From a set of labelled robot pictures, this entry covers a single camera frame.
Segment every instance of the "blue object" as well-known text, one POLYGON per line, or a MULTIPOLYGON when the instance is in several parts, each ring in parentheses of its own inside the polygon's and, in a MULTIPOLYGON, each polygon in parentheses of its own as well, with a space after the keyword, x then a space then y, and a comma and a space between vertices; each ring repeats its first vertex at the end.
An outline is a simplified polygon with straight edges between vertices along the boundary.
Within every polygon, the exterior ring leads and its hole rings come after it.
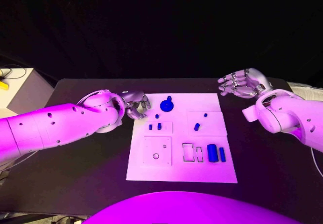
POLYGON ((222 147, 220 148, 220 151, 221 151, 221 161, 222 162, 227 162, 227 160, 225 160, 225 154, 224 154, 224 148, 222 147))
POLYGON ((220 161, 217 145, 215 144, 209 144, 208 145, 208 156, 209 156, 209 162, 218 162, 220 161))
POLYGON ((160 109, 165 112, 169 112, 173 109, 173 102, 172 102, 172 97, 170 96, 168 96, 168 99, 165 101, 162 101, 160 109))
POLYGON ((194 127, 195 131, 198 131, 198 130, 199 130, 199 127, 201 127, 201 124, 199 124, 199 123, 196 123, 196 125, 195 125, 195 127, 194 127))

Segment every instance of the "blue round piece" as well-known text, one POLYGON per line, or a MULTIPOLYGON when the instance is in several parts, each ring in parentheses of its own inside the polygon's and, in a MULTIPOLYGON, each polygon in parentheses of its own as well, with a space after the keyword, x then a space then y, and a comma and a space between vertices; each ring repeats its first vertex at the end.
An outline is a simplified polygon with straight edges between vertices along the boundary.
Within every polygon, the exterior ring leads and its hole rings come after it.
POLYGON ((168 96, 168 99, 165 101, 162 101, 162 103, 160 103, 160 109, 165 112, 172 111, 172 109, 173 109, 173 102, 172 102, 172 97, 170 96, 168 96))
POLYGON ((194 127, 194 130, 198 131, 198 130, 199 130, 199 127, 201 127, 201 124, 196 123, 196 124, 195 124, 195 127, 194 127))

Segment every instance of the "cable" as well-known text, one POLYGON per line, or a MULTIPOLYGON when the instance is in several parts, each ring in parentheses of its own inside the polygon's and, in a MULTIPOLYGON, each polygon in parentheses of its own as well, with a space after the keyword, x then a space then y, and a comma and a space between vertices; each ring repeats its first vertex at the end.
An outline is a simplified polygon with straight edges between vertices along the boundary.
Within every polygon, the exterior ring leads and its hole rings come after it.
POLYGON ((6 75, 3 75, 3 71, 2 71, 2 77, 3 77, 2 79, 6 79, 6 78, 8 79, 19 79, 19 78, 23 78, 25 75, 28 74, 28 70, 21 65, 18 65, 18 64, 8 64, 8 65, 5 65, 5 66, 0 67, 0 70, 2 69, 9 69, 10 70, 10 72, 6 75), (8 68, 9 66, 18 66, 18 67, 21 67, 25 70, 25 74, 21 77, 16 77, 16 78, 8 78, 8 75, 12 73, 12 69, 8 68))
POLYGON ((322 177, 323 177, 323 174, 322 174, 322 171, 320 171, 320 168, 319 168, 319 166, 318 166, 316 159, 315 159, 313 148, 312 148, 312 156, 313 156, 315 166, 316 166, 318 171, 319 171, 319 173, 320 173, 320 175, 322 175, 322 177))
POLYGON ((19 165, 26 159, 29 159, 34 155, 35 155, 35 153, 36 153, 38 151, 35 151, 34 152, 34 154, 31 154, 22 161, 19 161, 16 164, 13 164, 10 167, 8 167, 6 169, 2 169, 0 170, 0 172, 2 171, 5 171, 5 170, 8 170, 8 169, 10 169, 10 168, 13 168, 16 165, 19 165))
POLYGON ((65 216, 65 217, 62 217, 58 221, 54 221, 52 224, 58 224, 59 221, 61 221, 64 218, 75 218, 75 219, 80 219, 80 220, 85 221, 85 219, 78 218, 78 217, 75 217, 75 216, 65 216))

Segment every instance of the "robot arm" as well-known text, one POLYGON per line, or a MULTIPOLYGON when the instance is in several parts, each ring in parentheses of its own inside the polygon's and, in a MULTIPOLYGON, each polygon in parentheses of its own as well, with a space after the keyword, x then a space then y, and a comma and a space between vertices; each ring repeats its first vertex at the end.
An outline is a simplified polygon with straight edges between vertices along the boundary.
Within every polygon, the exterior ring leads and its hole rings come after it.
POLYGON ((96 91, 77 104, 51 106, 0 119, 0 163, 29 152, 65 145, 94 132, 110 132, 121 125, 126 112, 133 119, 145 118, 137 111, 139 103, 150 109, 145 93, 130 91, 123 96, 108 90, 96 91))
POLYGON ((218 80, 222 95, 258 98, 256 105, 243 110, 250 122, 258 120, 271 133, 292 134, 300 142, 323 152, 323 101, 305 100, 286 90, 274 90, 257 69, 234 72, 218 80))

